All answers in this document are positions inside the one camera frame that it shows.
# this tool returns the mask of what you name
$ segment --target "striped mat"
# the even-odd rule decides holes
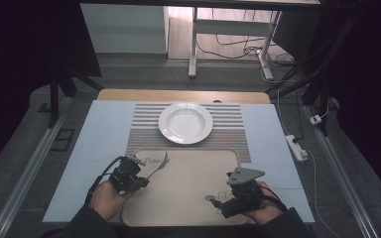
[[[249,148],[239,104],[200,104],[212,116],[211,133],[202,141],[181,145],[171,142],[159,130],[159,116],[172,103],[137,103],[129,133],[126,155],[142,147],[153,148],[231,148],[237,151],[240,162],[250,163]]]

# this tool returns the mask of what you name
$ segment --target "wooden board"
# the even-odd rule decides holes
[[[103,89],[97,100],[117,101],[192,101],[192,102],[237,102],[246,104],[271,104],[269,96],[263,92],[230,91],[185,91],[185,90],[143,90],[143,89]]]
[[[239,166],[237,153],[232,149],[152,149],[136,151],[146,163],[140,177],[147,177],[169,154],[166,166],[150,177],[147,187],[141,188],[125,204],[122,220],[128,226],[213,226],[244,224],[248,218],[236,215],[225,219],[207,195],[225,201],[230,199],[226,183],[228,172]]]

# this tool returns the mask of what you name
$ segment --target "aluminum rail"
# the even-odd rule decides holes
[[[24,198],[26,197],[37,173],[45,159],[49,149],[51,148],[52,142],[56,137],[59,128],[61,127],[64,118],[67,114],[67,109],[72,102],[72,98],[65,97],[61,103],[61,116],[55,123],[53,128],[49,128],[45,135],[42,137],[36,151],[33,153],[31,159],[29,160],[26,168],[21,174],[20,179],[12,190],[8,200],[6,201],[4,207],[0,213],[0,237],[5,237],[12,222],[20,209]]]
[[[311,118],[314,115],[309,110],[309,107],[305,106],[306,115]],[[351,207],[353,215],[357,220],[358,226],[363,233],[365,238],[378,238],[376,229],[374,228],[373,222],[368,215],[363,202],[355,191],[354,186],[351,183],[338,155],[333,148],[332,143],[328,137],[325,137],[318,127],[314,127],[317,139],[322,146],[329,165],[333,170],[336,180],[341,187],[342,192],[345,195],[345,199],[348,205]]]

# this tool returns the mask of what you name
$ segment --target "white wall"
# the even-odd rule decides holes
[[[165,54],[167,7],[81,4],[97,53]]]

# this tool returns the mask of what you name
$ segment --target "wooden floor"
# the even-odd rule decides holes
[[[269,22],[271,12],[260,10],[236,10],[236,9],[212,9],[198,8],[199,19],[218,19],[232,21],[255,21]],[[188,7],[169,7],[170,29],[169,29],[169,60],[188,60],[191,50],[191,28],[192,28],[192,8]],[[246,36],[224,36],[224,35],[197,35],[197,42],[201,49],[206,52],[213,52],[219,55],[236,58],[244,55]],[[249,37],[246,47],[263,47],[264,41],[250,41],[262,39],[259,37]],[[240,44],[224,46],[222,44],[242,42]],[[284,54],[278,46],[272,46],[269,54],[272,59],[277,55]],[[219,56],[207,54],[197,49],[196,57],[198,60],[227,60]],[[285,60],[290,60],[291,56],[284,56]],[[233,60],[254,60],[256,56],[245,56]]]

